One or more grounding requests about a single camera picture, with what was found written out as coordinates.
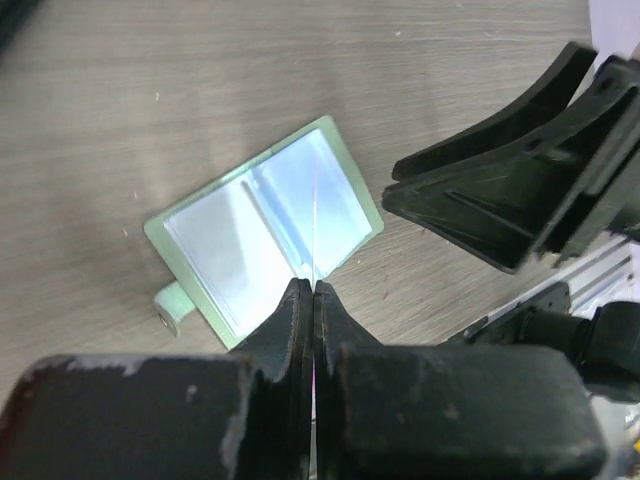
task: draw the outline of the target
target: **wood grain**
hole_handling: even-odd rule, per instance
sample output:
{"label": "wood grain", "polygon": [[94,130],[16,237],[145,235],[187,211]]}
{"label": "wood grain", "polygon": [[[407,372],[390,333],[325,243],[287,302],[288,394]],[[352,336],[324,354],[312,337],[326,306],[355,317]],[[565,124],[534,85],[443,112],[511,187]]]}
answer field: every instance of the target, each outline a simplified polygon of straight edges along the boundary
{"label": "wood grain", "polygon": [[[493,113],[586,2],[50,0],[0,62],[0,399],[41,356],[222,351],[151,306],[142,223],[329,113],[379,202],[393,163]],[[384,342],[438,341],[548,272],[510,277],[384,214],[331,282]]]}

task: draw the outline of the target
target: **wooden table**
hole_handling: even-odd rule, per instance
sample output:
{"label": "wooden table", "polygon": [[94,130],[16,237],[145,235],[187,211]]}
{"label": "wooden table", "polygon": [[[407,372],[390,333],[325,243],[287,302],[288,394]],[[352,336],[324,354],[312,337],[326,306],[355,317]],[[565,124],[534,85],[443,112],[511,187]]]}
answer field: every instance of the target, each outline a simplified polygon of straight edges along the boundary
{"label": "wooden table", "polygon": [[[578,0],[49,0],[0,62],[0,399],[60,352],[212,352],[151,298],[142,223],[325,113],[379,202],[394,162],[514,99]],[[548,272],[499,273],[383,212],[330,281],[383,342],[459,330]]]}

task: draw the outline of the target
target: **gray wooden surface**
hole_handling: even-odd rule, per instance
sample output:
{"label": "gray wooden surface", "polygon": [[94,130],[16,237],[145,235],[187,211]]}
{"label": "gray wooden surface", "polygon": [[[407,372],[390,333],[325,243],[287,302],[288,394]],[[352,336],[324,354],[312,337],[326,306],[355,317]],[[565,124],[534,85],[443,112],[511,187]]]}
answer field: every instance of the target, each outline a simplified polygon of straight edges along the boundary
{"label": "gray wooden surface", "polygon": [[[586,2],[44,1],[0,62],[0,400],[53,353],[222,351],[195,315],[178,340],[160,324],[146,218],[325,113],[379,201],[396,160],[570,39],[589,39]],[[331,282],[384,342],[438,341],[546,274],[383,216]]]}

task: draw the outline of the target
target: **green frame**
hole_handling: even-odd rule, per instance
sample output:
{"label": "green frame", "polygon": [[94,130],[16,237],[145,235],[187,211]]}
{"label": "green frame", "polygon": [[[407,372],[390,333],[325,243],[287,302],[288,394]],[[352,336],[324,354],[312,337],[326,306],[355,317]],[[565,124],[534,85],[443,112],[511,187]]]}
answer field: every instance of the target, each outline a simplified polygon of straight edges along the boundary
{"label": "green frame", "polygon": [[351,188],[358,198],[360,205],[371,225],[371,233],[365,237],[365,239],[349,253],[349,258],[356,250],[362,245],[368,242],[375,235],[380,233],[384,227],[382,217],[375,206],[371,194],[367,189],[367,186],[362,178],[362,174],[358,169],[353,157],[349,153],[347,146],[338,131],[338,128],[333,121],[333,118],[329,115],[325,115],[318,120],[311,122],[310,124],[302,127],[297,132],[289,135],[284,140],[273,145],[271,148],[256,155],[249,161],[243,163],[239,167],[233,169],[229,173],[223,175],[221,178],[211,182],[200,190],[192,193],[188,197],[184,198],[180,202],[176,203],[172,207],[164,210],[160,214],[147,220],[144,224],[144,232],[156,248],[160,256],[169,266],[169,269],[175,275],[180,286],[184,289],[189,298],[193,301],[196,308],[200,310],[206,321],[209,323],[213,331],[218,335],[222,343],[228,348],[233,348],[244,337],[237,337],[232,330],[227,326],[223,320],[218,307],[215,302],[209,297],[206,290],[200,284],[195,272],[189,265],[189,261],[184,256],[180,247],[175,243],[171,234],[165,228],[165,221],[168,217],[172,216],[177,211],[190,205],[191,203],[199,200],[203,196],[209,194],[211,191],[220,188],[231,180],[242,175],[247,170],[255,167],[256,165],[269,159],[271,156],[278,153],[280,150],[288,147],[290,144],[306,135],[307,133],[320,129],[324,134],[327,142],[331,146],[333,153],[338,159],[338,163],[344,170],[346,177],[351,184]]}

